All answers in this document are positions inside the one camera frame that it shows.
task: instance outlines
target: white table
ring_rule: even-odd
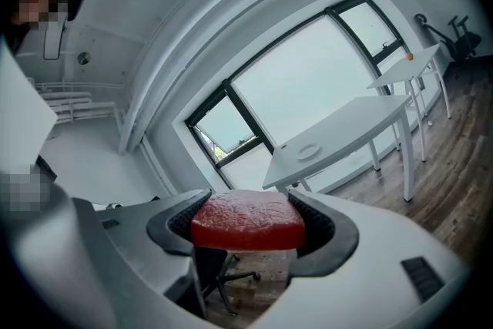
[[[427,49],[423,49],[420,52],[414,53],[414,58],[411,61],[408,61],[406,58],[397,61],[395,65],[393,65],[384,74],[382,74],[382,76],[380,76],[378,79],[373,81],[373,83],[371,83],[367,87],[368,89],[372,89],[382,86],[390,86],[391,93],[393,95],[394,84],[397,82],[404,81],[404,84],[406,85],[406,92],[409,92],[411,94],[411,97],[413,99],[414,109],[418,114],[418,126],[419,126],[419,133],[421,137],[421,159],[423,160],[423,162],[426,160],[426,153],[424,150],[424,131],[421,122],[421,113],[418,105],[418,100],[416,98],[416,93],[414,92],[412,86],[412,81],[414,80],[417,83],[418,95],[421,97],[421,101],[423,102],[424,116],[427,116],[428,114],[426,112],[426,104],[424,103],[424,98],[421,89],[419,89],[418,78],[428,74],[434,74],[435,78],[437,79],[438,87],[441,86],[442,91],[444,93],[445,105],[447,106],[447,117],[448,118],[451,117],[445,83],[443,78],[441,77],[441,73],[438,71],[437,65],[433,61],[433,57],[435,56],[439,48],[440,45],[436,44],[433,45],[432,47],[428,47]],[[428,66],[431,69],[431,71],[425,73],[424,71]]]
[[[414,194],[414,154],[405,109],[410,101],[409,96],[365,96],[351,100],[316,125],[276,147],[262,188],[266,190],[275,186],[287,194],[287,186],[298,181],[308,188],[305,177],[336,163],[365,144],[369,144],[374,167],[378,170],[380,164],[372,140],[397,123],[402,136],[404,198],[410,200]],[[312,143],[320,146],[318,153],[306,160],[297,159],[298,153]]]

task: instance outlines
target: exercise bike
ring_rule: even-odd
[[[441,38],[440,41],[445,44],[450,56],[457,64],[464,65],[465,63],[477,62],[480,58],[483,58],[474,58],[476,56],[475,48],[481,43],[481,36],[468,31],[465,23],[469,17],[465,16],[460,22],[456,23],[457,16],[455,16],[448,23],[454,29],[455,35],[457,36],[457,41],[455,42],[433,26],[427,24],[428,20],[423,14],[416,14],[414,19],[422,28],[431,30]],[[459,28],[462,29],[463,35],[460,35]]]

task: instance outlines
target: red sponge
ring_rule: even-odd
[[[305,243],[301,215],[278,192],[234,190],[210,197],[192,219],[197,247],[291,250]]]

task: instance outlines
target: large window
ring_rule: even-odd
[[[268,45],[186,122],[230,188],[262,190],[275,146],[355,97],[389,94],[366,87],[406,52],[371,0],[346,0]]]

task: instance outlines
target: white plate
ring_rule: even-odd
[[[320,152],[321,148],[322,147],[320,147],[320,145],[316,143],[308,144],[307,146],[303,147],[298,151],[296,158],[298,160],[311,159]]]

